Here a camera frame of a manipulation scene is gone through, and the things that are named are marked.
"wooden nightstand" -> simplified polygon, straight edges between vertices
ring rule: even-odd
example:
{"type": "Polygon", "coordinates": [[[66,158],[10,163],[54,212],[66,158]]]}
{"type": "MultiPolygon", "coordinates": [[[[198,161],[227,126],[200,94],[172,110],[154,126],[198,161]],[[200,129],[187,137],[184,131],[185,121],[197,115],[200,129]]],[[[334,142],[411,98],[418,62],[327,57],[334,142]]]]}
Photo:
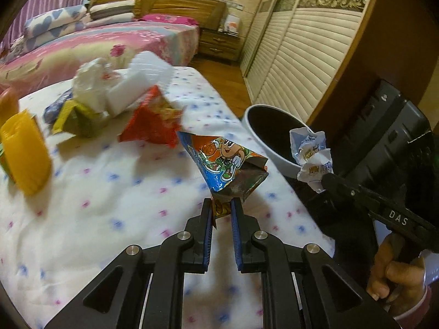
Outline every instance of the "wooden nightstand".
{"type": "Polygon", "coordinates": [[[239,58],[239,45],[239,37],[202,28],[198,51],[210,56],[236,61],[239,58]]]}

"red wrapper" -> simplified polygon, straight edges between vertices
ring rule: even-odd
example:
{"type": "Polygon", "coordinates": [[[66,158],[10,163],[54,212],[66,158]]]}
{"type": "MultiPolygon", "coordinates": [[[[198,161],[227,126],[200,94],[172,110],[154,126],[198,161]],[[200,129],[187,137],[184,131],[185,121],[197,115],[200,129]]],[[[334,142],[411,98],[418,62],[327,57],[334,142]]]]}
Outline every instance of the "red wrapper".
{"type": "Polygon", "coordinates": [[[143,140],[173,148],[178,143],[176,131],[180,130],[182,114],[183,110],[174,109],[154,85],[119,135],[119,142],[143,140]]]}

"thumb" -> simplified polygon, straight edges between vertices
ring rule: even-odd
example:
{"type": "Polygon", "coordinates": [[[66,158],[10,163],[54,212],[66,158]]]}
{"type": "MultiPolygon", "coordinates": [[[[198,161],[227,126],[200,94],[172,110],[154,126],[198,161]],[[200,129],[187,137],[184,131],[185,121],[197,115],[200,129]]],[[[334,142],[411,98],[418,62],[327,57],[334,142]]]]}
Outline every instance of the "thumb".
{"type": "Polygon", "coordinates": [[[408,263],[391,261],[386,267],[386,277],[394,283],[407,287],[422,285],[425,282],[425,269],[421,263],[419,263],[421,266],[417,265],[418,263],[409,265],[408,263]]]}

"headboard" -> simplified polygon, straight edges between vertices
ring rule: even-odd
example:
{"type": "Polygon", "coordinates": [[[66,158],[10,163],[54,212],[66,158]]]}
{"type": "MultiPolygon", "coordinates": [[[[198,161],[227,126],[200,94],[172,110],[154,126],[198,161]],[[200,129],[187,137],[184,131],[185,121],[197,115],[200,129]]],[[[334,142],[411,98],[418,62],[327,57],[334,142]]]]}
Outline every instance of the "headboard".
{"type": "MultiPolygon", "coordinates": [[[[121,0],[94,0],[91,6],[121,0]]],[[[135,0],[134,15],[148,13],[187,16],[196,19],[200,27],[218,30],[226,4],[218,0],[135,0]]]]}

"human hand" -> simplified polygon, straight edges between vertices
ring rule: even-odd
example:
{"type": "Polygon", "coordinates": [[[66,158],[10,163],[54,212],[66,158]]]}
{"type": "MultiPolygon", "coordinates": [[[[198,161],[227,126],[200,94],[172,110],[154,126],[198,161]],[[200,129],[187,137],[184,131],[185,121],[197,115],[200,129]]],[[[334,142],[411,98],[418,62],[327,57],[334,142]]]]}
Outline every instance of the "human hand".
{"type": "Polygon", "coordinates": [[[232,163],[236,168],[239,168],[242,163],[241,157],[236,155],[235,157],[233,157],[232,163]]]}
{"type": "Polygon", "coordinates": [[[416,306],[424,296],[425,261],[423,257],[414,259],[410,264],[393,261],[392,235],[387,235],[378,248],[366,291],[375,300],[388,297],[389,314],[395,317],[416,306]],[[401,290],[390,294],[387,280],[401,285],[401,290]]]}

